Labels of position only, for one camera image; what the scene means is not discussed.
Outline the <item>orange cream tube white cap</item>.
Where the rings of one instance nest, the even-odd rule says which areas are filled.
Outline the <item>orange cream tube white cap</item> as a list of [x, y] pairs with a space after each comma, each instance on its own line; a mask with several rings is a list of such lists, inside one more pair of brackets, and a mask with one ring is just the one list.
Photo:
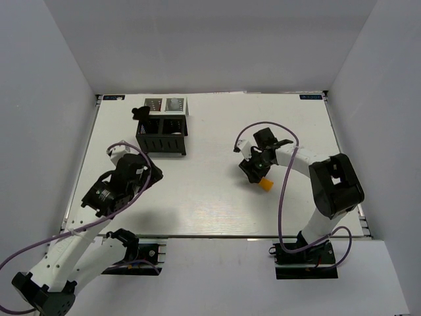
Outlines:
[[260, 188], [262, 188], [264, 191], [269, 192], [269, 191], [272, 189], [272, 187], [273, 187], [274, 183], [273, 183], [273, 181], [271, 181], [271, 180], [269, 180], [269, 179], [267, 179], [267, 178], [262, 178], [262, 179], [260, 180], [260, 182], [258, 183], [258, 185], [259, 185], [259, 187], [260, 187]]

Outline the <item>clear small bottle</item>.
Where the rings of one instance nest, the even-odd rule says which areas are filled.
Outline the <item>clear small bottle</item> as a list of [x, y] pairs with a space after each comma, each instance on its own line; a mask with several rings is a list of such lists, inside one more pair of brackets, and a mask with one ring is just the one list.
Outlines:
[[180, 98], [168, 98], [166, 100], [167, 112], [182, 112], [184, 108], [184, 101]]

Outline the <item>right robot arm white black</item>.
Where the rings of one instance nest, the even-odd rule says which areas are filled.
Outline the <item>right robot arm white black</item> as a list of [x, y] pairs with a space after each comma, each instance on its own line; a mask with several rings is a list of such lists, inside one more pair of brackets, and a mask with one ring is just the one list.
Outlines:
[[307, 263], [321, 254], [321, 243], [328, 240], [341, 227], [339, 222], [358, 204], [364, 201], [364, 191], [347, 155], [319, 155], [300, 146], [299, 140], [278, 140], [271, 129], [263, 128], [253, 135], [255, 143], [237, 138], [234, 151], [243, 156], [240, 169], [252, 184], [270, 190], [273, 183], [266, 179], [271, 167], [285, 167], [278, 211], [283, 211], [287, 181], [292, 171], [310, 180], [315, 210], [297, 235], [294, 248], [281, 249], [298, 254]]

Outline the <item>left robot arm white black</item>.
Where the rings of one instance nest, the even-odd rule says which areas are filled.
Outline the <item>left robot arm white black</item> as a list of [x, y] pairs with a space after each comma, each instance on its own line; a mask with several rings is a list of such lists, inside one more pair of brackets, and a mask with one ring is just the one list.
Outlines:
[[102, 174], [82, 198], [78, 215], [47, 255], [12, 285], [40, 315], [66, 315], [80, 290], [115, 263], [131, 263], [139, 255], [139, 239], [119, 228], [90, 254], [88, 247], [123, 208], [162, 180], [162, 171], [142, 154], [125, 153], [115, 168]]

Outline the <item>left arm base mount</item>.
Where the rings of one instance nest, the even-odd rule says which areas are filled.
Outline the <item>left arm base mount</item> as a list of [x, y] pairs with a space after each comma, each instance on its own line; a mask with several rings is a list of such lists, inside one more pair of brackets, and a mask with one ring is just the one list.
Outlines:
[[103, 275], [159, 276], [166, 258], [167, 239], [141, 238], [137, 254], [123, 259], [102, 272]]

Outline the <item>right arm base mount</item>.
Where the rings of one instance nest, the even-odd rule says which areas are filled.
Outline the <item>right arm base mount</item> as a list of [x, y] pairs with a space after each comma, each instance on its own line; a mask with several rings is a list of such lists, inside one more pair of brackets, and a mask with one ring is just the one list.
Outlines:
[[285, 252], [279, 243], [268, 250], [274, 258], [277, 280], [337, 279], [334, 249], [327, 241], [299, 253]]

